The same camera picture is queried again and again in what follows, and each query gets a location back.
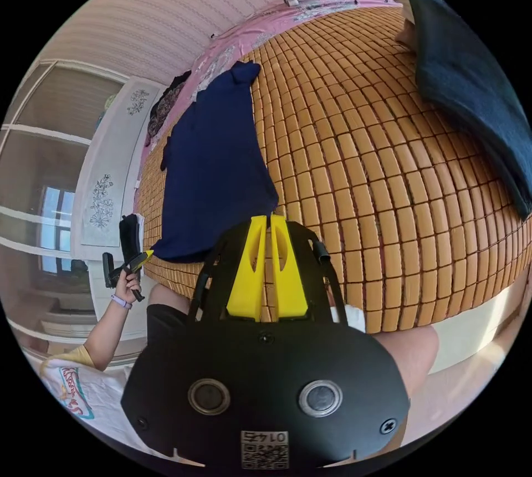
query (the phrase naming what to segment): yellow sleeve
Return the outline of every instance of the yellow sleeve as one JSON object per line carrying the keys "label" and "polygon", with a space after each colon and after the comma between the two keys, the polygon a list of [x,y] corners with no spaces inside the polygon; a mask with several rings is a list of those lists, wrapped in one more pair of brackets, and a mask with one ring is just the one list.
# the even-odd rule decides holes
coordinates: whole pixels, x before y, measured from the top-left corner
{"label": "yellow sleeve", "polygon": [[52,357],[48,357],[40,366],[41,374],[52,359],[61,359],[63,361],[77,362],[80,365],[94,368],[93,360],[90,358],[89,352],[83,344],[81,346],[78,346],[76,349],[69,351],[68,353],[61,353],[60,355],[53,355]]}

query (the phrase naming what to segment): white cabinet door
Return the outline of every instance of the white cabinet door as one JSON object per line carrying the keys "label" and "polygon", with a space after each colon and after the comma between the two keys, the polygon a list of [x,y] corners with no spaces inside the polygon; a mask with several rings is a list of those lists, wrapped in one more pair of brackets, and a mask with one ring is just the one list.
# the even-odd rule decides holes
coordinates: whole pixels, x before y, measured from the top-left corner
{"label": "white cabinet door", "polygon": [[153,104],[166,86],[131,78],[117,94],[89,146],[72,212],[72,257],[101,261],[122,257],[119,222],[132,212],[140,155]]}

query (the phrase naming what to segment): bracelet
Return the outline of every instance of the bracelet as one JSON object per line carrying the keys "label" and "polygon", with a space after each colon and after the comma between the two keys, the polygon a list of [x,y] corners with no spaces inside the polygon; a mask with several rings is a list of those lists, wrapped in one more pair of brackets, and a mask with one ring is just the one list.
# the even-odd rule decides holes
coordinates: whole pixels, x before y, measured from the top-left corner
{"label": "bracelet", "polygon": [[124,309],[131,309],[131,304],[129,304],[127,301],[123,300],[122,298],[115,296],[114,294],[111,295],[111,300],[116,301],[116,303],[120,304]]}

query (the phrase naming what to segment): tan tile mat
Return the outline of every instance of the tan tile mat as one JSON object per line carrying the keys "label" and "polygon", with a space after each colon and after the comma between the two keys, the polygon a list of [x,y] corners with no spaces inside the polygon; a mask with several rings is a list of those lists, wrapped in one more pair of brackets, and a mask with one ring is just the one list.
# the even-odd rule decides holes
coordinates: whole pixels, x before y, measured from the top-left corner
{"label": "tan tile mat", "polygon": [[[344,299],[371,333],[454,316],[511,284],[532,258],[523,223],[477,143],[424,104],[414,59],[394,41],[396,8],[328,15],[284,32],[244,60],[257,138],[277,210],[332,254]],[[161,234],[166,137],[144,167],[145,246]],[[146,273],[191,296],[200,265],[158,259]],[[267,265],[263,318],[271,320]]]}

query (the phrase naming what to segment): striped wallpaper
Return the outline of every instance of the striped wallpaper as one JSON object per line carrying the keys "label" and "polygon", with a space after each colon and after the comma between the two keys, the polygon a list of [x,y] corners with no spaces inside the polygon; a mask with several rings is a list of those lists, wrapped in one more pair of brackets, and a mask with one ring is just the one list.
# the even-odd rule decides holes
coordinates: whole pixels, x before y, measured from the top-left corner
{"label": "striped wallpaper", "polygon": [[90,0],[40,58],[71,59],[164,84],[189,69],[211,41],[280,0]]}

